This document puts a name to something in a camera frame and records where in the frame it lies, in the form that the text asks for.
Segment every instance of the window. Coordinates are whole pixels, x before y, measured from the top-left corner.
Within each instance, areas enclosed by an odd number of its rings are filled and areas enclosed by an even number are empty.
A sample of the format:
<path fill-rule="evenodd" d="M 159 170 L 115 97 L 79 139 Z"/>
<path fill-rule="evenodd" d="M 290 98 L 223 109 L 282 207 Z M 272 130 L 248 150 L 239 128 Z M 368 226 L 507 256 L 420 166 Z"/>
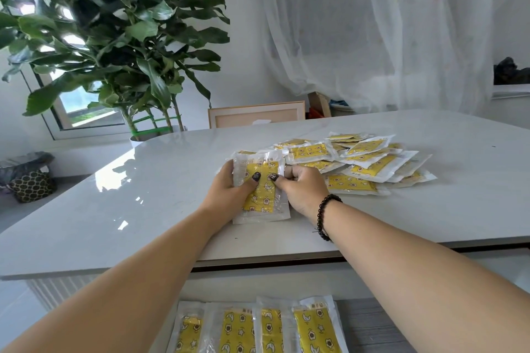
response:
<path fill-rule="evenodd" d="M 13 15 L 28 15 L 35 13 L 32 0 L 20 0 L 16 8 L 11 8 Z M 71 12 L 64 8 L 63 15 L 73 19 Z M 83 47 L 84 41 L 76 35 L 66 35 L 63 38 L 72 45 Z M 50 74 L 35 74 L 30 65 L 22 70 L 24 78 L 31 90 L 36 90 L 52 82 L 63 74 L 56 70 Z M 128 133 L 127 126 L 119 111 L 102 106 L 88 108 L 90 102 L 97 101 L 97 94 L 86 92 L 82 87 L 72 92 L 65 92 L 54 103 L 53 108 L 43 113 L 44 120 L 54 139 L 88 137 L 96 135 Z"/>

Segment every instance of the black beaded bracelet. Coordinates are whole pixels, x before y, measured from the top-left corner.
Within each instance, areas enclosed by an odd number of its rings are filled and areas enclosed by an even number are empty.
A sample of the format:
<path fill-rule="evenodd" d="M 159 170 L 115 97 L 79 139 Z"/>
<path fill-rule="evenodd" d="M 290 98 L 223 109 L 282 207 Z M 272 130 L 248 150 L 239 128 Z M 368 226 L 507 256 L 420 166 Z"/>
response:
<path fill-rule="evenodd" d="M 331 239 L 328 236 L 328 234 L 324 231 L 324 208 L 326 208 L 326 205 L 328 204 L 328 202 L 333 199 L 335 201 L 342 202 L 342 200 L 338 196 L 335 196 L 335 194 L 329 194 L 320 203 L 319 214 L 316 217 L 316 229 L 318 230 L 320 237 L 323 238 L 325 241 L 331 241 Z"/>

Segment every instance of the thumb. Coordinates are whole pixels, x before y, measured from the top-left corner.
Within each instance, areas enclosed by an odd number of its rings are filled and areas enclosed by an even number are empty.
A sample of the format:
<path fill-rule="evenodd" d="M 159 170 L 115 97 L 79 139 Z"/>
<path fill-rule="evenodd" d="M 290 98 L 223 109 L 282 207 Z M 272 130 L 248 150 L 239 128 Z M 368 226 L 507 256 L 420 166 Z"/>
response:
<path fill-rule="evenodd" d="M 245 196 L 248 196 L 251 192 L 253 192 L 256 187 L 258 186 L 258 182 L 260 181 L 261 173 L 256 172 L 252 177 L 248 178 L 246 182 L 244 182 L 239 187 L 236 187 L 237 189 L 241 190 L 242 193 L 245 194 Z"/>
<path fill-rule="evenodd" d="M 277 175 L 276 173 L 272 173 L 269 178 L 274 182 L 274 184 L 276 184 L 276 187 L 284 191 L 287 191 L 291 186 L 291 183 L 293 183 L 292 180 L 288 180 L 283 176 Z"/>

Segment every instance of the white plant pot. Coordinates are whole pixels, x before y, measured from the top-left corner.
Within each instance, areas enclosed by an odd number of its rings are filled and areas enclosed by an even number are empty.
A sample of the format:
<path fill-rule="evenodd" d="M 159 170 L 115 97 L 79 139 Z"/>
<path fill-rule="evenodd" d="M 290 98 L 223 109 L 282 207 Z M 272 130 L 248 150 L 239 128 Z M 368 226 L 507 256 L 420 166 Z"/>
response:
<path fill-rule="evenodd" d="M 176 132 L 176 133 L 179 133 L 180 132 L 180 129 L 178 126 L 173 126 L 173 131 Z M 137 146 L 139 146 L 141 143 L 143 142 L 146 142 L 148 140 L 151 140 L 153 138 L 156 138 L 160 135 L 165 135 L 165 134 L 171 134 L 170 132 L 168 131 L 164 131 L 162 132 L 162 134 L 160 133 L 150 133 L 150 134 L 142 134 L 139 138 L 139 140 L 136 140 L 136 139 L 133 139 L 133 136 L 131 136 L 129 138 L 129 141 L 131 142 L 131 146 L 133 148 L 136 148 Z"/>

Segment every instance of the hand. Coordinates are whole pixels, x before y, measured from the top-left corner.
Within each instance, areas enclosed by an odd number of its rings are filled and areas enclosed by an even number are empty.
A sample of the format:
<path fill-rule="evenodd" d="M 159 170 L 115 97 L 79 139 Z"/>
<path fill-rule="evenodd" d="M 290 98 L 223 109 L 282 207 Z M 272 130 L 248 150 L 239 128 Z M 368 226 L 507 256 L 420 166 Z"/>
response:
<path fill-rule="evenodd" d="M 316 225 L 320 203 L 329 194 L 319 170 L 307 166 L 285 166 L 285 177 L 278 176 L 276 180 L 273 177 L 270 177 L 271 180 L 287 193 L 293 208 Z"/>
<path fill-rule="evenodd" d="M 247 196 L 258 186 L 261 177 L 261 173 L 256 172 L 242 185 L 234 187 L 233 170 L 233 160 L 229 160 L 222 166 L 199 207 L 199 210 L 211 217 L 215 232 L 218 232 L 241 211 Z"/>

